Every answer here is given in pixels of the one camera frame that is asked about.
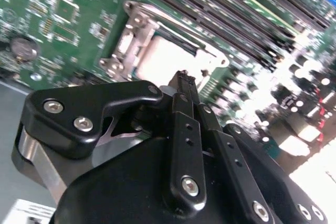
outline electrolytic capacitor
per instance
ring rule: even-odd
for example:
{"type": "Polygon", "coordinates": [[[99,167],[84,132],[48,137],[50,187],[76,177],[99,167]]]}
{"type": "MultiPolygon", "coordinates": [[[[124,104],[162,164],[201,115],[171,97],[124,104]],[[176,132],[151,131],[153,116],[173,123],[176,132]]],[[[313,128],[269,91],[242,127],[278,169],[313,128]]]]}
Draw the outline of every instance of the electrolytic capacitor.
{"type": "Polygon", "coordinates": [[[271,95],[283,109],[290,109],[292,112],[298,111],[298,108],[295,106],[297,97],[285,86],[279,85],[277,90],[271,92],[271,95]]]}
{"type": "Polygon", "coordinates": [[[253,103],[253,100],[245,93],[240,94],[240,99],[243,101],[244,106],[251,106],[253,103]]]}
{"type": "Polygon", "coordinates": [[[252,97],[256,97],[259,93],[259,89],[257,86],[255,86],[254,84],[250,83],[247,86],[248,90],[252,93],[252,97]]]}
{"type": "Polygon", "coordinates": [[[326,74],[311,70],[309,72],[316,80],[318,80],[322,85],[326,86],[330,84],[330,79],[326,77],[326,74]]]}
{"type": "Polygon", "coordinates": [[[237,118],[242,118],[244,116],[244,112],[238,104],[232,105],[231,109],[236,113],[237,118]]]}
{"type": "Polygon", "coordinates": [[[262,112],[261,110],[256,110],[255,113],[257,117],[260,119],[262,126],[265,127],[269,126],[268,116],[264,112],[262,112]]]}
{"type": "Polygon", "coordinates": [[[297,64],[299,64],[300,66],[304,66],[304,64],[308,61],[308,59],[303,56],[303,55],[299,55],[297,58],[296,58],[296,62],[297,64]]]}
{"type": "Polygon", "coordinates": [[[293,78],[294,83],[304,92],[308,94],[315,94],[315,85],[306,78],[293,78]]]}
{"type": "Polygon", "coordinates": [[[298,65],[291,65],[288,69],[291,73],[293,73],[297,78],[303,78],[303,70],[298,65]]]}

